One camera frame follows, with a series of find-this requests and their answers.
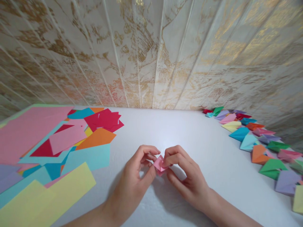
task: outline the wall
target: wall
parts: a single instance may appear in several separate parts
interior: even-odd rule
[[[303,150],[300,0],[1,0],[0,7],[1,119],[32,103],[224,105],[292,135]]]

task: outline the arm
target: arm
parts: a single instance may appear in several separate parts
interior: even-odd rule
[[[120,226],[135,211],[148,187],[156,177],[151,161],[160,151],[154,146],[142,145],[126,163],[113,194],[100,206],[66,224],[64,227]],[[139,171],[148,166],[149,170],[141,179]]]
[[[167,170],[167,178],[193,207],[206,214],[219,227],[262,227],[255,220],[238,210],[206,183],[200,167],[179,145],[165,150],[164,165],[178,164],[187,178],[180,181],[175,173]]]

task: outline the green origami module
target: green origami module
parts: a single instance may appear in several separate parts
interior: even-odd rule
[[[303,173],[303,161],[294,160],[294,163],[291,163],[289,166],[298,172]]]
[[[288,170],[281,160],[269,159],[259,173],[277,180],[281,170]]]
[[[290,148],[290,145],[286,143],[280,143],[277,141],[270,141],[270,143],[267,145],[266,148],[273,150],[275,152],[280,152],[280,149]]]
[[[223,110],[223,108],[224,108],[224,107],[217,107],[217,108],[215,108],[215,109],[214,109],[214,112],[213,112],[213,113],[214,113],[214,116],[216,117],[216,116],[221,112],[221,110]]]

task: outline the table surface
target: table surface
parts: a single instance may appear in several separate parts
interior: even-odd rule
[[[181,145],[195,160],[210,187],[263,226],[303,226],[292,212],[289,196],[274,191],[275,181],[259,174],[250,153],[219,121],[200,111],[113,108],[124,127],[111,142],[110,165],[93,171],[97,182],[53,226],[61,226],[103,203],[113,191],[125,163],[142,144],[166,148]],[[216,226],[183,200],[164,174],[157,176],[140,205],[123,226]]]

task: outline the hand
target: hand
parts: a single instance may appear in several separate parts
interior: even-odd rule
[[[174,164],[178,164],[184,170],[187,178],[181,181],[171,169],[167,169],[168,180],[187,202],[201,212],[205,212],[210,207],[214,196],[213,190],[207,185],[199,165],[180,145],[165,150],[164,166]]]
[[[141,145],[126,163],[118,185],[102,207],[103,220],[109,220],[109,226],[122,225],[135,211],[156,177],[156,169],[148,160],[156,161],[157,154],[160,151],[156,147]],[[144,166],[149,170],[141,179],[139,171]]]

